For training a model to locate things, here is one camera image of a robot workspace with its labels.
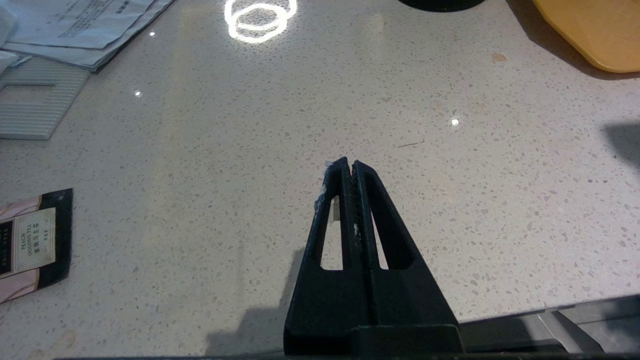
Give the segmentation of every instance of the black cardboard packet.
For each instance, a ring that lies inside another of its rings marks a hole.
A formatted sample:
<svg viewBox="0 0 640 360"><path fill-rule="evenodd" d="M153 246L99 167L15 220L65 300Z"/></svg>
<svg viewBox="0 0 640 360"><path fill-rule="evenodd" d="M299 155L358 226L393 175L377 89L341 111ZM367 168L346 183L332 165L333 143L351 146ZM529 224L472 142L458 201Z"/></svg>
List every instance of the black cardboard packet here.
<svg viewBox="0 0 640 360"><path fill-rule="evenodd" d="M0 207L0 303L69 275L73 189Z"/></svg>

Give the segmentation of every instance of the black round object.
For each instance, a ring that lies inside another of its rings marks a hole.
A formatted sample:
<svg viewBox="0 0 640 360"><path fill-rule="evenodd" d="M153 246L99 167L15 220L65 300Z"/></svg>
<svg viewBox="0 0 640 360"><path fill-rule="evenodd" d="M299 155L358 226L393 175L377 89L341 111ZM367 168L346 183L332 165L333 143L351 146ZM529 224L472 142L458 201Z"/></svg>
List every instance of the black round object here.
<svg viewBox="0 0 640 360"><path fill-rule="evenodd" d="M412 8L428 12L458 12L472 8L484 0L400 0Z"/></svg>

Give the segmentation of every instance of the white quartz countertop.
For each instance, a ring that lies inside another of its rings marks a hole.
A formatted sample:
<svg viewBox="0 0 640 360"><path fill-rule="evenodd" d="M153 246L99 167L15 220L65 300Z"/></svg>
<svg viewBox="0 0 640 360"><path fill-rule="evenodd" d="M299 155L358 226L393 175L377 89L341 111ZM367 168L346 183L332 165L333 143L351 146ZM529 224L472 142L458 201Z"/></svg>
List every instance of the white quartz countertop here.
<svg viewBox="0 0 640 360"><path fill-rule="evenodd" d="M637 75L526 1L297 4L248 44L223 1L176 1L50 140L0 140L3 203L75 191L69 278L0 306L1 359L282 348L341 156L378 171L461 322L640 292Z"/></svg>

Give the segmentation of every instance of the white ribbed tray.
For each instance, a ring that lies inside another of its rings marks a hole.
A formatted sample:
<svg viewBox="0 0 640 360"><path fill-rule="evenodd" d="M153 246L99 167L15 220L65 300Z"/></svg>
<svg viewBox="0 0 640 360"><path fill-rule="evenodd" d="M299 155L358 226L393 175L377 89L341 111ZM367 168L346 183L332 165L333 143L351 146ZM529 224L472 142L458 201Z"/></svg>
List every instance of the white ribbed tray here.
<svg viewBox="0 0 640 360"><path fill-rule="evenodd" d="M32 58L0 76L0 88L7 85L49 85L46 99L21 99L0 104L0 138L47 140L65 116L69 106L89 78L87 70Z"/></svg>

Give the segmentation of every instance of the paper document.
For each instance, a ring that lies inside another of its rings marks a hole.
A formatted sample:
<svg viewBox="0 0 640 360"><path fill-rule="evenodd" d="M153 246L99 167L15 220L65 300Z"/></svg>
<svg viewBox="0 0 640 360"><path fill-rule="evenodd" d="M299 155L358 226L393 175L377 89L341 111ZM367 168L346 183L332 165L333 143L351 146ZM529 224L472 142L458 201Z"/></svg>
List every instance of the paper document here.
<svg viewBox="0 0 640 360"><path fill-rule="evenodd" d="M153 0L5 0L17 16L7 41L102 49L120 38Z"/></svg>
<svg viewBox="0 0 640 360"><path fill-rule="evenodd" d="M0 2L0 44L6 41L15 26L15 14L6 9Z"/></svg>
<svg viewBox="0 0 640 360"><path fill-rule="evenodd" d="M120 38L103 49L29 45L13 42L5 43L3 49L50 58L95 71L102 64L106 63L128 39L153 21L172 1L173 0L155 0L151 7L134 22Z"/></svg>
<svg viewBox="0 0 640 360"><path fill-rule="evenodd" d="M0 51L0 73L18 60L20 60L20 55L9 53L8 51Z"/></svg>

